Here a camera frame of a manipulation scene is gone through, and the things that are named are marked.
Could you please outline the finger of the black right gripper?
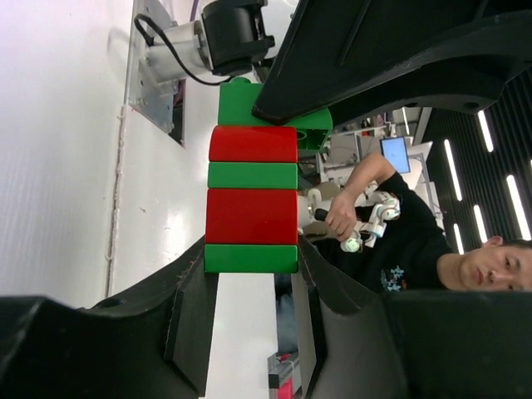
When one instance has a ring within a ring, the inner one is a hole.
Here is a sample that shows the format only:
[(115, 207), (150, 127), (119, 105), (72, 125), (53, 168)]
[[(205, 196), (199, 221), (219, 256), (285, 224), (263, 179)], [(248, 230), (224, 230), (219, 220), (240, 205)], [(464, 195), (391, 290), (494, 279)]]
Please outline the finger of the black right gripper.
[(531, 60), (528, 1), (302, 1), (252, 112), (282, 125), (435, 62)]

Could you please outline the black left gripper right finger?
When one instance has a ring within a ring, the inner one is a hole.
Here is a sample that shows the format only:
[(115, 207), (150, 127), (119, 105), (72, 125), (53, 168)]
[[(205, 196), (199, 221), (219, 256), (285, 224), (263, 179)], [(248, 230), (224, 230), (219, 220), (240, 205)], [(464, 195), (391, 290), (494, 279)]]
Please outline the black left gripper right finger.
[(528, 398), (529, 293), (377, 294), (298, 244), (306, 398)]

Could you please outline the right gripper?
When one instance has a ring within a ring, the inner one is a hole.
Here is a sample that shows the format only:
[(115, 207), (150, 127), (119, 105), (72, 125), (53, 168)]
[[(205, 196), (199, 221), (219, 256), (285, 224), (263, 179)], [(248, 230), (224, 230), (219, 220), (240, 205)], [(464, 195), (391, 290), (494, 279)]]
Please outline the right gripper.
[(503, 56), (450, 59), (423, 66), (329, 107), (335, 127), (405, 107), (475, 114), (497, 102), (506, 84), (531, 68)]

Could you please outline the green red lego stack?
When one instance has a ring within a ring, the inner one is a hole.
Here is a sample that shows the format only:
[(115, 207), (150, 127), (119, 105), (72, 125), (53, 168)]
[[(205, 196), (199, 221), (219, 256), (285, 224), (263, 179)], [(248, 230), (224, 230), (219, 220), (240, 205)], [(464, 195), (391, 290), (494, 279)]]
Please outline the green red lego stack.
[(204, 247), (207, 273), (295, 273), (298, 152), (320, 150), (328, 109), (280, 126), (253, 116), (263, 86), (243, 77), (219, 88), (209, 144)]

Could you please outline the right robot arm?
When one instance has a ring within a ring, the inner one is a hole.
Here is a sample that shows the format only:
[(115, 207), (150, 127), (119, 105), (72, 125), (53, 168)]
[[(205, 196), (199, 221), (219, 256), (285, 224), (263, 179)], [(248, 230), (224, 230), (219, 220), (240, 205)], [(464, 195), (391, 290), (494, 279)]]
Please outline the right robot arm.
[(528, 1), (300, 1), (281, 33), (270, 7), (211, 2), (187, 40), (134, 23), (159, 84), (266, 67), (251, 113), (275, 125), (321, 109), (335, 126), (403, 106), (474, 114), (531, 65)]

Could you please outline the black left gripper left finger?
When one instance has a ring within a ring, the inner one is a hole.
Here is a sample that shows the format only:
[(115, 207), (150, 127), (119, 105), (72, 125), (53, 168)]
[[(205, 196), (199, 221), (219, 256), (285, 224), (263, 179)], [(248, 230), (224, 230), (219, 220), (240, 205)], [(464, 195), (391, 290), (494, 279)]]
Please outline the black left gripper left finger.
[(197, 241), (92, 308), (2, 298), (2, 397), (203, 397), (219, 281), (204, 250)]

